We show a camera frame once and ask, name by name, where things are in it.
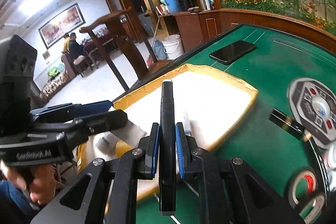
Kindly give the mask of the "framed landscape painting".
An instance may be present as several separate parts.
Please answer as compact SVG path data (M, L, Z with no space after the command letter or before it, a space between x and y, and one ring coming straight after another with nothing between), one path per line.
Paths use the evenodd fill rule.
M73 31L84 23L85 20L80 7L78 3L75 3L39 28L39 34L45 47L49 49L66 33Z

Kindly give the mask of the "brown tape roll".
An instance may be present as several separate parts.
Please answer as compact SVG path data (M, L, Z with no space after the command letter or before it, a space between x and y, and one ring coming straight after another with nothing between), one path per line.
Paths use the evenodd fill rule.
M288 182L286 197L292 208L308 201L308 198L317 190L317 177L312 167L299 169Z

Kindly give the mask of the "black electrical tape roll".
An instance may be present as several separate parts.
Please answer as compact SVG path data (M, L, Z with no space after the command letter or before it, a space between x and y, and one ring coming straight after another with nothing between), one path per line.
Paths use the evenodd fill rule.
M326 202L326 197L322 192L313 192L303 198L295 210L305 223L314 223L321 215Z

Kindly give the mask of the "black smartphone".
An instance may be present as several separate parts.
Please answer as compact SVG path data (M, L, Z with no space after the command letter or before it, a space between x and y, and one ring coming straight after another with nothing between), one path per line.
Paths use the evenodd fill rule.
M231 65L256 48L257 46L254 43L238 40L210 53L209 57L223 65Z

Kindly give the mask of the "blue thermos jug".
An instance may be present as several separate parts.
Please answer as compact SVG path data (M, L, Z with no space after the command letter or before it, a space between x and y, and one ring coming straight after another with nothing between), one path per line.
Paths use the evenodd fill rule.
M178 0L165 0L170 14L175 14L180 11Z

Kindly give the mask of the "wooden chair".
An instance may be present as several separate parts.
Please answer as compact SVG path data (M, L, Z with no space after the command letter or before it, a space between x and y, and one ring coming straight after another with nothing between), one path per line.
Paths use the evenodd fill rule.
M159 69L163 68L165 65L169 64L171 60L159 60L156 58L154 51L148 41L148 39L144 36L141 36L143 39L147 50L150 53L150 56L153 60L151 66L147 66L146 62L138 50L138 48L134 45L127 35L125 29L123 28L120 17L123 15L129 15L133 11L132 7L128 7L125 10L117 10L115 12L111 12L108 15L104 15L98 19L96 19L92 24L89 26L85 26L80 28L79 32L87 33L90 38L92 39L93 43L98 49L100 55L104 58L104 60L109 65L110 69L117 77L119 83L123 87L123 89L127 92L130 87L128 87L127 83L125 82L124 78L122 77L121 73L117 69L114 62L111 60L109 53L106 49L101 45L97 36L93 32L93 30L104 24L108 28L109 34L112 36L112 42L116 45L116 47L124 54L127 60L130 62L130 65L134 69L138 80L142 80L145 77L151 75L152 73L158 71Z

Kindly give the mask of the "seated person dark jacket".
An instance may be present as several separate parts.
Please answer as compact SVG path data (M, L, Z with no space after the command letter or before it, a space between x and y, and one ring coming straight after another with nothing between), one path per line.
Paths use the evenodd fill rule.
M70 34L69 53L73 61L80 56L87 56L87 52L84 47L76 41L76 34L74 32Z

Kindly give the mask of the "white round bottle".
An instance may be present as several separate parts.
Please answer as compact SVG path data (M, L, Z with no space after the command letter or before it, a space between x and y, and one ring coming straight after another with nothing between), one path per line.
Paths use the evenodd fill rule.
M331 192L335 192L336 188L336 146L335 142L332 143L323 155L323 163L326 168L327 178L329 182L329 189Z

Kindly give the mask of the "wooden counter cabinet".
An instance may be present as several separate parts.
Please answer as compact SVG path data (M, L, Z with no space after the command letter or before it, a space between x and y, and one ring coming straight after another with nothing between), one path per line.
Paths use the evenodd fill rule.
M186 52L239 24L252 24L301 37L335 53L335 35L310 23L270 12L242 9L179 12L161 16L160 24L168 35L181 36Z

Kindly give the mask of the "yellow-edged cardboard box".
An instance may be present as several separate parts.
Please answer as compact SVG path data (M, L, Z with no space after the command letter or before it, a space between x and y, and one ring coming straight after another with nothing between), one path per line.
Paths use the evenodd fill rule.
M114 102L112 109L145 132L159 122L161 85L172 80L175 121L189 120L197 145L212 151L232 132L254 105L258 90L243 79L207 65L185 64L150 81Z

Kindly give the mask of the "mahjong table centre control panel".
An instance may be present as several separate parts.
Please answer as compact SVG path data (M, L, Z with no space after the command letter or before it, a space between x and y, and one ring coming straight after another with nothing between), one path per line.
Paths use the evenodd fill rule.
M287 98L294 119L321 149L335 142L335 94L322 82L301 77L290 83Z

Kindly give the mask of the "white plastic bucket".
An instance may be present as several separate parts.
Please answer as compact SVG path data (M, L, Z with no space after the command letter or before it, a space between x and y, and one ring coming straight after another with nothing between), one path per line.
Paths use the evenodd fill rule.
M183 44L179 34L167 36L163 39L162 44L169 60L174 60L184 54Z

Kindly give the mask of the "black rod with silver ring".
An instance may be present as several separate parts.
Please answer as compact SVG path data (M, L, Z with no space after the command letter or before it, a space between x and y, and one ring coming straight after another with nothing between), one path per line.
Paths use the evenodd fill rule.
M176 210L175 113L172 80L163 80L159 140L159 210L174 215Z

